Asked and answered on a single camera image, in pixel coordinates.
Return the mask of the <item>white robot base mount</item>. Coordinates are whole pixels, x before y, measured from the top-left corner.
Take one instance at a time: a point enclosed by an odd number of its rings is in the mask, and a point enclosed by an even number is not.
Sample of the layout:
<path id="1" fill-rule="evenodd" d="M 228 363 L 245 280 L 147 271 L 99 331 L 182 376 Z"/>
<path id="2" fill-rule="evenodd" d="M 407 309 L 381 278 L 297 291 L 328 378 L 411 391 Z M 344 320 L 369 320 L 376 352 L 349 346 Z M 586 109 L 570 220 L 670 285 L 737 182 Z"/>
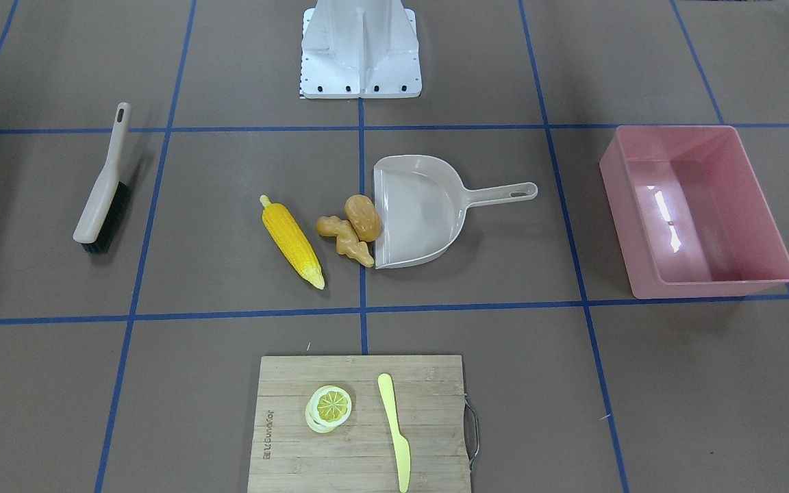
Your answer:
<path id="1" fill-rule="evenodd" d="M 319 1 L 304 10 L 301 34 L 303 98 L 422 94 L 416 13 L 401 1 Z"/>

